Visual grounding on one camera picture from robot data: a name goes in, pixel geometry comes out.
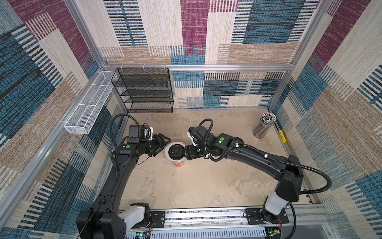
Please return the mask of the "black lid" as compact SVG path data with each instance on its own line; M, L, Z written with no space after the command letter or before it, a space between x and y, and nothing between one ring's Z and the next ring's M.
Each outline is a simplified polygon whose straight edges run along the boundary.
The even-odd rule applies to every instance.
M172 161L183 159L185 157L185 147L181 144L174 144L170 146L168 155Z

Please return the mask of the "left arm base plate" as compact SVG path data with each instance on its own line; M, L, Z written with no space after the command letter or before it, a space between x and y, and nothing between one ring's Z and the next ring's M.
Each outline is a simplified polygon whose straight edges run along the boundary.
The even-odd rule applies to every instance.
M165 227L166 212L165 211L151 211L144 216L143 228L164 228Z

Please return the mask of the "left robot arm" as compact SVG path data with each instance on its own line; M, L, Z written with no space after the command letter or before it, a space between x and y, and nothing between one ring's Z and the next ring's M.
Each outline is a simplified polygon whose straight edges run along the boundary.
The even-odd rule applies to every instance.
M82 211L76 219L79 239L124 239L134 226L150 225L152 219L147 203L134 203L122 215L119 206L139 157L143 154L154 157L170 142L171 139L163 134L154 134L149 125L133 120L128 136L120 143L113 143L115 149L109 155L113 168L104 186L89 209Z

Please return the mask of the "paper milk tea cup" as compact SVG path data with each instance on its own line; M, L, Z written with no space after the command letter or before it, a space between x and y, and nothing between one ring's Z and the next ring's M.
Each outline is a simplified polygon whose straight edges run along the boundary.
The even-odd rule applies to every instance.
M184 160L183 159L174 160L173 163L176 167L182 167L184 165Z

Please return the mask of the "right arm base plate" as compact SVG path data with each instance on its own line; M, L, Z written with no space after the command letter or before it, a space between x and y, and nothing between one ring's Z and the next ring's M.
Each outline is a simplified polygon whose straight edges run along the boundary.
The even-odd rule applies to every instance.
M249 225L265 225L265 224L288 224L289 219L285 209L281 210L278 216L264 216L262 208L246 208L243 212L243 217L247 219Z

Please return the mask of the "white leak-proof paper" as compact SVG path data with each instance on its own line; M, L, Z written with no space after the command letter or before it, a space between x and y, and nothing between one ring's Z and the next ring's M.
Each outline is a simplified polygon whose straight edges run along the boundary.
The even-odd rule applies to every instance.
M182 142L171 142L165 148L165 155L172 162L182 162L185 158L185 144Z

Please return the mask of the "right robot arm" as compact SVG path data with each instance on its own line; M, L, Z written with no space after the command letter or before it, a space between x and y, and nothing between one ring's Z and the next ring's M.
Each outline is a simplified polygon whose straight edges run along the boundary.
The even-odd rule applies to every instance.
M188 129L188 136L193 143L185 147L186 159L193 160L203 157L214 162L226 158L236 160L252 166L278 181L273 193L266 198L260 213L265 221L277 220L284 207L297 202L300 195L322 193L331 188L332 180L326 173L300 164L298 157L269 154L245 144L238 137L224 133L214 136L211 133L212 126L212 119L204 119L198 126ZM323 177L326 184L318 189L302 191L304 170Z

